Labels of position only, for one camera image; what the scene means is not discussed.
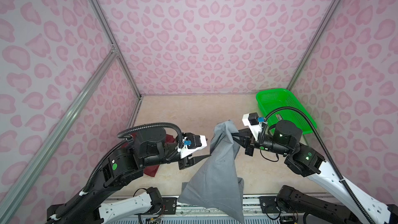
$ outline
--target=pink patterned backdrop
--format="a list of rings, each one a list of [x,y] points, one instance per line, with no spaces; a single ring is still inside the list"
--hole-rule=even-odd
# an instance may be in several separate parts
[[[331,0],[99,0],[143,94],[286,87]]]
[[[136,100],[115,61],[10,224],[42,224],[50,205],[80,191],[99,159],[120,141],[116,134],[126,128]]]
[[[342,173],[387,204],[398,203],[397,9],[344,0],[293,91]]]
[[[87,0],[0,0],[0,201],[110,47]]]

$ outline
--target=gray cloth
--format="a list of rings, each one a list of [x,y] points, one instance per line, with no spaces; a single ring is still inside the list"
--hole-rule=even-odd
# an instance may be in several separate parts
[[[244,223],[244,181],[236,176],[235,158],[240,145],[232,139],[234,123],[226,121],[214,128],[210,143],[211,157],[200,167],[191,180],[183,185],[178,201],[205,208],[217,208]]]

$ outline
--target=wire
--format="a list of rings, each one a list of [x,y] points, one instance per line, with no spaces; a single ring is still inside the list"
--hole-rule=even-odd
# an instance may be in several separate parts
[[[271,161],[271,162],[278,162],[279,161],[279,155],[278,155],[278,153],[275,153],[276,154],[276,160],[271,160],[271,159],[268,159],[268,158],[266,158],[266,157],[264,157],[264,155],[263,155],[263,153],[261,152],[261,150],[260,150],[260,154],[261,154],[261,157],[263,157],[264,159],[266,159],[266,160],[268,160],[268,161]]]
[[[268,210],[268,207],[270,207],[270,206],[272,206],[272,205],[267,205],[267,206],[266,206],[266,215],[267,215],[267,217],[270,218],[271,220],[277,220],[277,219],[281,216],[282,210],[279,209],[279,208],[278,208],[278,204],[275,203],[276,208],[279,209],[279,214],[278,214],[278,216],[277,216],[276,218],[271,218],[271,217],[268,215],[268,211],[267,211],[267,210]]]
[[[308,125],[311,127],[311,130],[313,131],[316,139],[318,140],[319,144],[322,147],[322,150],[325,152],[326,157],[329,160],[329,163],[331,164],[331,166],[333,167],[333,170],[336,172],[337,177],[339,177],[340,182],[344,185],[344,187],[346,188],[348,194],[350,195],[350,197],[352,198],[352,200],[355,202],[356,206],[358,207],[358,209],[361,211],[361,213],[364,215],[364,217],[366,218],[366,220],[369,222],[369,224],[376,224],[375,221],[371,218],[371,216],[369,215],[369,213],[365,210],[365,208],[362,206],[361,202],[358,200],[358,198],[355,196],[354,192],[351,190],[350,186],[348,185],[348,183],[345,181],[345,178],[343,177],[343,175],[341,174],[339,168],[337,167],[336,163],[334,162],[333,158],[331,157],[331,154],[329,152],[329,150],[327,149],[325,143],[322,141],[321,137],[319,136],[318,132],[316,131],[316,128],[314,127],[314,125],[312,124],[311,120],[305,115],[305,113],[303,113],[301,110],[295,108],[295,107],[278,107],[274,110],[272,110],[270,113],[268,113],[265,117],[265,122],[267,122],[268,118],[271,117],[274,113],[280,111],[280,110],[292,110],[295,111],[297,113],[299,113],[308,123]],[[259,135],[260,141],[263,141],[265,138],[265,132],[266,132],[266,128],[267,128],[267,124],[263,125],[263,129],[261,130],[261,133]]]
[[[157,218],[159,218],[160,216],[163,215],[164,209],[166,208],[166,206],[162,205],[161,208],[162,208],[162,212],[156,218],[151,218],[151,220],[156,220]]]
[[[295,216],[295,212],[293,211],[293,216],[296,218],[296,221],[298,222],[299,221],[299,212],[297,212],[297,210],[296,210],[296,215],[297,215],[297,217]]]
[[[138,222],[142,224],[141,214],[138,214]]]
[[[148,189],[146,189],[146,188],[139,188],[139,189],[137,189],[137,190],[134,192],[134,194],[133,194],[132,196],[135,197],[135,194],[136,194],[140,189],[148,190]]]
[[[275,127],[276,127],[276,124],[273,124],[272,126],[268,127],[268,135],[272,136],[271,130],[272,130],[273,128],[275,128]]]
[[[305,212],[304,215],[302,216],[302,224],[307,224],[307,216],[309,213]]]

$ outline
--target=red cloth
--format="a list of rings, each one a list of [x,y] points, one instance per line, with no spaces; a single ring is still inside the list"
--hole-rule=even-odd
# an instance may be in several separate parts
[[[172,135],[166,134],[166,143],[173,143],[174,142],[174,137]],[[146,167],[144,169],[144,173],[150,177],[155,177],[156,172],[158,171],[159,165],[153,165]]]

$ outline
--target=beige floor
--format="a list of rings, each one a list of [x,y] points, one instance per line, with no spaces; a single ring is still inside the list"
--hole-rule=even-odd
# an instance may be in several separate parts
[[[245,113],[261,112],[257,107],[256,95],[198,95],[198,96],[146,96],[142,102],[135,125],[152,122],[171,122],[182,132],[205,135],[209,141],[217,123],[231,119],[238,129],[244,128],[241,118]],[[168,134],[176,136],[174,130]],[[274,159],[274,154],[263,152]],[[209,149],[194,153],[194,156],[209,154]],[[244,179],[245,194],[278,193],[282,185],[289,185],[301,192],[326,192],[310,180],[294,174],[283,163],[266,161],[255,150],[254,156],[244,154],[241,148],[236,157],[236,172]],[[158,187],[162,195],[179,195],[181,183],[188,182],[205,160],[193,167],[178,170],[176,163],[163,164],[155,177],[144,175],[116,192],[115,196],[132,196],[138,188]]]

